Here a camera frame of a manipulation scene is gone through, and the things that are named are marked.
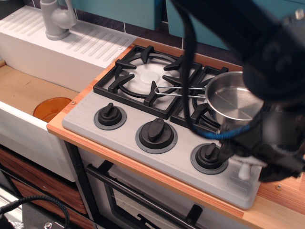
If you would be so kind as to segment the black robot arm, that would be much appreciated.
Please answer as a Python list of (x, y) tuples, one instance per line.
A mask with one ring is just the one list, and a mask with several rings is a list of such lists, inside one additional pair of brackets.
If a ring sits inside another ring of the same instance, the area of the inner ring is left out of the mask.
[[(188, 128), (219, 140), (220, 159), (252, 156), (263, 162), (259, 179), (274, 182), (305, 171), (305, 20), (283, 21), (251, 0), (175, 0), (184, 26), (182, 101)], [(188, 75), (196, 51), (191, 17), (214, 32), (243, 64), (247, 89), (264, 105), (253, 121), (214, 134), (194, 126), (188, 106)]]

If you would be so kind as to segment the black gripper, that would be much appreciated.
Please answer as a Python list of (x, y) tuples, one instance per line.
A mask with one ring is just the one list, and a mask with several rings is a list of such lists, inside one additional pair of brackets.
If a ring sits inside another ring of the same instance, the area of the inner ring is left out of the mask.
[[(279, 143), (274, 144), (263, 136), (266, 118), (271, 115), (280, 118), (273, 134)], [(278, 112), (264, 104), (249, 124), (220, 133), (218, 140), (222, 144), (218, 154), (219, 165), (234, 155), (254, 156), (264, 162), (259, 163), (262, 166), (260, 182), (298, 178), (305, 171), (305, 105), (286, 107)]]

